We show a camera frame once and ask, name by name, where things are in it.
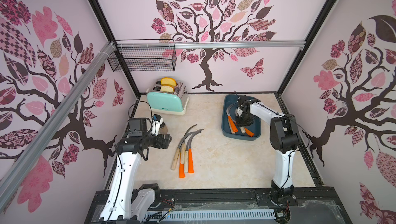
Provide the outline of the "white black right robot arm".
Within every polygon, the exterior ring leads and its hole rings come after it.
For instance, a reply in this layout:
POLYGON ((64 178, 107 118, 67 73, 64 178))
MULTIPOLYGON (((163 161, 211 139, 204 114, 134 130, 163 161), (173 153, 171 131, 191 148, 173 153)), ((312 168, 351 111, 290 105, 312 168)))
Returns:
POLYGON ((256 98, 238 96, 235 117, 237 125, 247 127, 256 118, 270 126, 269 142, 276 151, 270 199, 274 204, 281 205, 294 195, 292 165, 301 141, 299 128, 293 115, 276 112, 256 98))

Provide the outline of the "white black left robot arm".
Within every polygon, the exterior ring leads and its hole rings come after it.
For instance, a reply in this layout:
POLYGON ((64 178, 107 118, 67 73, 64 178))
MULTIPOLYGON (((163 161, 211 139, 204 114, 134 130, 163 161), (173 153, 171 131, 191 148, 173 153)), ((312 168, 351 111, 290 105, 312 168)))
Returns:
POLYGON ((142 161, 148 160, 144 150, 167 149, 172 137, 146 135, 121 139, 117 147, 117 165, 109 196, 100 214, 101 224, 140 223, 150 208, 160 205, 160 190, 156 183, 134 189, 135 176, 142 161))

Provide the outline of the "orange handle sickle boxed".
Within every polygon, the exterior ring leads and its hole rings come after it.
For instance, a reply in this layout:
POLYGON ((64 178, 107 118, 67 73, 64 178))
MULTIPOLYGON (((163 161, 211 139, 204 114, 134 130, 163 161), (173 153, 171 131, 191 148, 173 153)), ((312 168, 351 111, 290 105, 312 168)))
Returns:
POLYGON ((248 136, 250 136, 250 137, 253 137, 253 136, 254 136, 254 133, 253 133, 252 131, 250 131, 249 129, 247 129, 247 128, 245 128, 245 133, 246 133, 248 136))

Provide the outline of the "teal plastic storage box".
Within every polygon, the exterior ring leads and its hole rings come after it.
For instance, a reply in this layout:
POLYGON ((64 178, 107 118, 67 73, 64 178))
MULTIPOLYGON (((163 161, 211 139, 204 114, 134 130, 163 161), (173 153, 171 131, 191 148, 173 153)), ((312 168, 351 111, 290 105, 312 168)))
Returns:
POLYGON ((236 117, 236 108, 237 108, 237 95, 226 95, 223 103, 223 112, 222 112, 222 124, 221 130, 225 137, 232 138, 236 140, 243 141, 254 141, 259 138, 262 134, 261 129, 261 120, 259 118, 255 118, 254 123, 250 126, 244 127, 249 129, 254 133, 253 137, 248 136, 246 133, 242 134, 240 127, 236 125, 235 117, 236 117), (238 129, 238 131, 233 134, 233 130, 230 128, 230 122, 228 119, 228 114, 234 122, 234 125, 238 129))

